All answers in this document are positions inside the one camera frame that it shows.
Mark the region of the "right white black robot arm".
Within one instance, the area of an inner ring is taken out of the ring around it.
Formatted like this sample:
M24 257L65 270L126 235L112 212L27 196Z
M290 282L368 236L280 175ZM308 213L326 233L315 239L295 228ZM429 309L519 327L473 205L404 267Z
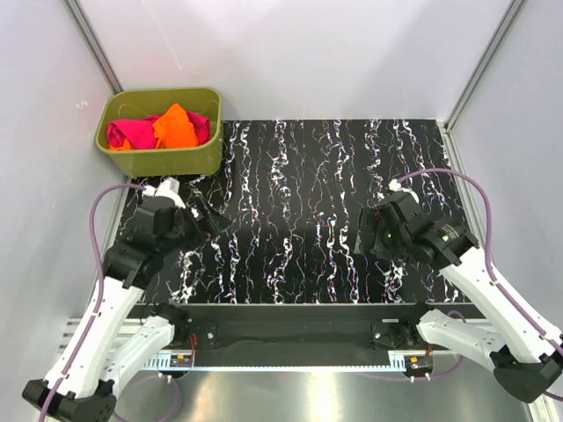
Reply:
M562 375L562 331L533 309L458 219L436 219L414 193L392 192L359 217L355 252L425 264L469 297L493 326L486 331L421 305L399 326L402 343L443 346L487 369L514 398L530 404Z

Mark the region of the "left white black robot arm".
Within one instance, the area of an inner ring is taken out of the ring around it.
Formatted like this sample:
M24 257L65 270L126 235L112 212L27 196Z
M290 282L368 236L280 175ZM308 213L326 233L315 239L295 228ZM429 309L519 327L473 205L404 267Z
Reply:
M153 355L193 340L188 312L159 303L124 345L112 348L165 257L199 248L230 224L200 195L188 202L175 193L143 201L123 237L107 250L90 304L66 349L44 378L24 387L22 397L39 410L40 420L107 421L122 390Z

